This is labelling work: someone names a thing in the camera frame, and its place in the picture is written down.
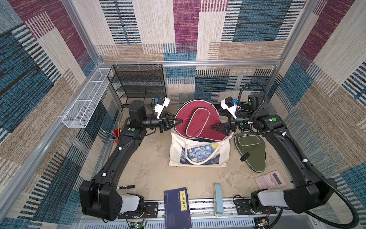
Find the blue paddle case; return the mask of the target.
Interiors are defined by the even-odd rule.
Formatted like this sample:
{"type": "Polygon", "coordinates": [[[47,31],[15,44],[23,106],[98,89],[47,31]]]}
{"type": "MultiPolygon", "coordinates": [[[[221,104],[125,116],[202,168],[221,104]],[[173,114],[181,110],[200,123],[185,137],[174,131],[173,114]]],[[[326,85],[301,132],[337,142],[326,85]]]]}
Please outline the blue paddle case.
{"type": "Polygon", "coordinates": [[[196,138],[196,139],[194,139],[194,141],[204,142],[204,143],[214,143],[215,142],[214,140],[205,139],[205,138],[196,138]]]}

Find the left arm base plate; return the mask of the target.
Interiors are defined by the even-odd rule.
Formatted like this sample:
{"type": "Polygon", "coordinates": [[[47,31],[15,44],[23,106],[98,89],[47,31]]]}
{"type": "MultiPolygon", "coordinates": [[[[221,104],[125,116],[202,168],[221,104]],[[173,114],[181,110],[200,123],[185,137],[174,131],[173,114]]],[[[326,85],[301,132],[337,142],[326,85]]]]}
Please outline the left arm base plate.
{"type": "Polygon", "coordinates": [[[123,213],[120,214],[118,219],[156,219],[158,217],[158,202],[145,202],[143,211],[141,213],[123,213]]]}

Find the green paddle case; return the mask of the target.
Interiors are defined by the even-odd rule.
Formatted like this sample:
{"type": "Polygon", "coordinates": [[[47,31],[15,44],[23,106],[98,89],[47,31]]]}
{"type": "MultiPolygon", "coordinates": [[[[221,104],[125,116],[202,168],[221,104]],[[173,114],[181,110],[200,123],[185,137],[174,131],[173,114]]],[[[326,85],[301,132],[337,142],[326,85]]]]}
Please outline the green paddle case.
{"type": "Polygon", "coordinates": [[[262,137],[240,132],[235,135],[234,142],[242,162],[246,162],[254,172],[266,170],[266,143],[262,137]]]}

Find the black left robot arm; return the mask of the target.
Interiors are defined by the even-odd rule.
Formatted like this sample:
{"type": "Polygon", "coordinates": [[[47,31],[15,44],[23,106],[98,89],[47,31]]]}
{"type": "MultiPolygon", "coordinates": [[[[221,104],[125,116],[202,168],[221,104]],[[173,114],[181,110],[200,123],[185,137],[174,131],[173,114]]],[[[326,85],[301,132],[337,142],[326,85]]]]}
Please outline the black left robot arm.
{"type": "Polygon", "coordinates": [[[167,113],[169,98],[155,99],[152,114],[143,101],[131,102],[129,117],[125,120],[119,135],[119,143],[101,170],[91,179],[83,181],[79,188],[84,215],[100,218],[103,222],[113,221],[122,214],[140,217],[144,214],[144,198],[138,194],[121,196],[117,192],[118,181],[129,159],[138,149],[147,130],[167,131],[183,121],[167,113]]]}

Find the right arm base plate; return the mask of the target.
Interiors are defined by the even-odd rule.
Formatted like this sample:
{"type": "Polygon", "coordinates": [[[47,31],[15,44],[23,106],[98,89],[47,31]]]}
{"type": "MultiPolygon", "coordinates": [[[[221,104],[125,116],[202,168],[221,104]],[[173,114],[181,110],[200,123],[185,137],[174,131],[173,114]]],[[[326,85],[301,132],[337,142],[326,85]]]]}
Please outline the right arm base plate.
{"type": "Polygon", "coordinates": [[[258,210],[252,210],[250,206],[250,199],[235,198],[233,200],[237,214],[242,215],[276,215],[277,209],[275,207],[260,207],[258,210]]]}

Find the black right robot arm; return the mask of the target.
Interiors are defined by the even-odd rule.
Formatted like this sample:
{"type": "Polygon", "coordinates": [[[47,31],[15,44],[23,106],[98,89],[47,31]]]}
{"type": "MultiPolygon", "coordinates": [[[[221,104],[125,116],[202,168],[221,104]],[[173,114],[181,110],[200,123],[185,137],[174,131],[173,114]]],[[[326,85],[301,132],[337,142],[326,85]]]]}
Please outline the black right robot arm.
{"type": "Polygon", "coordinates": [[[241,102],[239,98],[231,97],[215,104],[219,115],[228,118],[227,123],[212,126],[212,129],[229,135],[237,127],[249,129],[253,135],[261,135],[276,150],[285,168],[290,174],[294,187],[286,190],[261,189],[252,192],[250,208],[254,214],[259,214],[266,207],[280,208],[294,213],[306,213],[311,217],[335,228],[351,229],[359,224],[359,215],[353,204],[338,189],[332,178],[326,178],[308,160],[299,144],[292,138],[286,123],[278,115],[270,115],[266,106],[267,92],[262,84],[262,94],[253,94],[248,101],[241,102]],[[350,223],[339,224],[330,222],[314,213],[311,209],[323,206],[330,197],[336,194],[349,208],[352,219],[350,223]]]}

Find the white canvas tote bag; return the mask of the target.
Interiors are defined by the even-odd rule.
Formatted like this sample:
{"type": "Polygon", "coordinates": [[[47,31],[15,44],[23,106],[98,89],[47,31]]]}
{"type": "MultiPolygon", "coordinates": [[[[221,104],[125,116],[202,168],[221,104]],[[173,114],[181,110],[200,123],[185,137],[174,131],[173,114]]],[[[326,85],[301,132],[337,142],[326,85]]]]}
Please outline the white canvas tote bag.
{"type": "Polygon", "coordinates": [[[232,135],[218,142],[186,139],[174,132],[170,147],[170,166],[225,168],[230,156],[232,135]]]}

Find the maroon paddle case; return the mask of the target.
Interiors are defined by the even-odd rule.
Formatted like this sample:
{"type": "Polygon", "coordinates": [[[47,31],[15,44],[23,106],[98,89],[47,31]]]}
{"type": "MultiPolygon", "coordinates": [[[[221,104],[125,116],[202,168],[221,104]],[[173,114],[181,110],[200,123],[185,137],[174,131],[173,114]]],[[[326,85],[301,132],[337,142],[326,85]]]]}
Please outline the maroon paddle case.
{"type": "Polygon", "coordinates": [[[187,139],[208,139],[221,141],[226,135],[213,130],[212,126],[221,124],[220,115],[213,104],[204,100],[191,100],[178,109],[175,117],[182,123],[175,126],[175,131],[187,139]]]}

